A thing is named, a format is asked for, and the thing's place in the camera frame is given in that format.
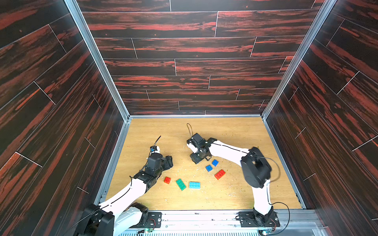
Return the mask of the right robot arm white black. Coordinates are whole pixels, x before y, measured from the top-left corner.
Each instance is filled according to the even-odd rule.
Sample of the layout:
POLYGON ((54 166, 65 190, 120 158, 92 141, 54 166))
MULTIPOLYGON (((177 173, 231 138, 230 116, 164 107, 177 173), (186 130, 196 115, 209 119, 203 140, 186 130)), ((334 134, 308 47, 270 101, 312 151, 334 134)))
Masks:
POLYGON ((268 216, 273 212, 270 202, 272 168, 257 147, 234 147, 214 138, 206 140, 197 133, 187 140, 187 146, 192 151, 190 157, 196 164, 215 156, 239 165, 245 181, 253 190, 254 211, 262 216, 268 216))

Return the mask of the blue small lego brick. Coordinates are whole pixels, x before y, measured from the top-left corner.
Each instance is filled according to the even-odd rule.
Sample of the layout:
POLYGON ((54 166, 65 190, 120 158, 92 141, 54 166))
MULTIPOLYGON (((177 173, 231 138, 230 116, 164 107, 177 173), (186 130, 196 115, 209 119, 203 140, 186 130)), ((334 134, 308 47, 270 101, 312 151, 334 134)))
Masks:
POLYGON ((215 166, 215 167, 218 165, 218 163, 219 163, 219 162, 218 162, 216 159, 214 159, 214 160, 212 161, 212 165, 215 166))
POLYGON ((208 172, 211 171, 211 170, 213 170, 213 168, 212 168, 210 165, 206 166, 205 168, 206 168, 206 170, 207 170, 208 172))

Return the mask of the aluminium front rail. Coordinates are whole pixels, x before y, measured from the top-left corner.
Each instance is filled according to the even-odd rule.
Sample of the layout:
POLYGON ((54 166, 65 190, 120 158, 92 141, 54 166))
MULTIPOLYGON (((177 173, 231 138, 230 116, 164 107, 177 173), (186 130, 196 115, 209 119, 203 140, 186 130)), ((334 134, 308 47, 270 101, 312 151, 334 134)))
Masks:
POLYGON ((128 229, 123 236, 326 236, 314 210, 278 209, 280 225, 242 227, 238 210, 165 210, 146 230, 128 229))

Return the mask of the small red lego brick lower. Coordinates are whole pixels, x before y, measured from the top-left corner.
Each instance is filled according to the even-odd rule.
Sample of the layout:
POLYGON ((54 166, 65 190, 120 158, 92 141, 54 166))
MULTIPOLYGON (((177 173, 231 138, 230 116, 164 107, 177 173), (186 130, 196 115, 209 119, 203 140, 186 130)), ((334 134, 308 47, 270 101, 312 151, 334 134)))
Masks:
POLYGON ((171 182, 171 178, 166 177, 166 178, 164 179, 164 182, 165 182, 166 184, 170 184, 170 182, 171 182))

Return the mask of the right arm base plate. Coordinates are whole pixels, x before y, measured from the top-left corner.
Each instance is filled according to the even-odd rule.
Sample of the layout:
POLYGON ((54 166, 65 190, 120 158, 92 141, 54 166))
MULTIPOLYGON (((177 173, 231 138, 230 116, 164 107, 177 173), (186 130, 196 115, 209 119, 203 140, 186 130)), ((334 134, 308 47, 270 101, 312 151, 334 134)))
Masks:
POLYGON ((242 228, 277 228, 281 226, 277 213, 273 210, 269 211, 266 215, 260 214, 255 210, 240 211, 237 213, 235 219, 240 222, 242 228))

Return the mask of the cyan lego brick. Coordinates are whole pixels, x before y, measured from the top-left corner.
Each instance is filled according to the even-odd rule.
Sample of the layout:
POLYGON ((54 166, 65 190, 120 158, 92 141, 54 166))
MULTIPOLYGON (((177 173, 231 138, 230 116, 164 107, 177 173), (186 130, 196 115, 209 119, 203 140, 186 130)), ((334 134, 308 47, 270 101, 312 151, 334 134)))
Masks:
POLYGON ((189 182, 190 189, 200 189, 201 183, 200 182, 189 182))

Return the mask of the red long lego brick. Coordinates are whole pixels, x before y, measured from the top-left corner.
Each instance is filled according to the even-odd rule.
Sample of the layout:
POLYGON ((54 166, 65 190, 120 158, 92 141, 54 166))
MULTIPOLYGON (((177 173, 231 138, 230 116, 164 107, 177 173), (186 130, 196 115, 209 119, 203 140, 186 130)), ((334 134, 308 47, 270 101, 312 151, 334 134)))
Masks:
POLYGON ((225 175, 225 171, 223 169, 219 170, 214 176, 217 180, 222 178, 225 175))

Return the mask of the green long lego brick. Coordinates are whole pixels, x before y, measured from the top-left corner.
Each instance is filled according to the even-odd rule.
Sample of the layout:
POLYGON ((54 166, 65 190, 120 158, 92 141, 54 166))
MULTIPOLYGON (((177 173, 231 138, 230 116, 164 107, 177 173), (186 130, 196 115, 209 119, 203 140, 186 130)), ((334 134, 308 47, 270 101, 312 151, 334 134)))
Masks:
POLYGON ((178 187, 180 188, 181 191, 183 191, 184 189, 187 188, 186 185, 185 185, 185 183, 181 179, 178 179, 176 181, 176 183, 177 183, 177 185, 178 185, 178 187))

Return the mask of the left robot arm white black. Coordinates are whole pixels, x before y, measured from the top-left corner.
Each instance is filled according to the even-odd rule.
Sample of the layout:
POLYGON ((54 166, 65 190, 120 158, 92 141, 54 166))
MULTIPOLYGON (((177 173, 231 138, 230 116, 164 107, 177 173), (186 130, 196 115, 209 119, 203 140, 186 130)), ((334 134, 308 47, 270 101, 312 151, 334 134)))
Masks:
POLYGON ((171 156, 158 151, 149 155, 145 166, 130 183, 112 198, 85 208, 76 225, 75 236, 118 236, 126 229, 147 223, 148 208, 135 201, 157 182, 163 171, 173 167, 171 156))

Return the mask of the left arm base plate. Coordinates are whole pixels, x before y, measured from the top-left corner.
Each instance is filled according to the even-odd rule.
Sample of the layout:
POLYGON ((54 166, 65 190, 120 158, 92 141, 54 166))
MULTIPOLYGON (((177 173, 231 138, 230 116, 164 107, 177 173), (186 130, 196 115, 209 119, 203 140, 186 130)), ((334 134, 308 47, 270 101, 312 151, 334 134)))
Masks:
POLYGON ((138 228, 160 228, 162 221, 161 212, 147 212, 143 213, 139 222, 138 228))

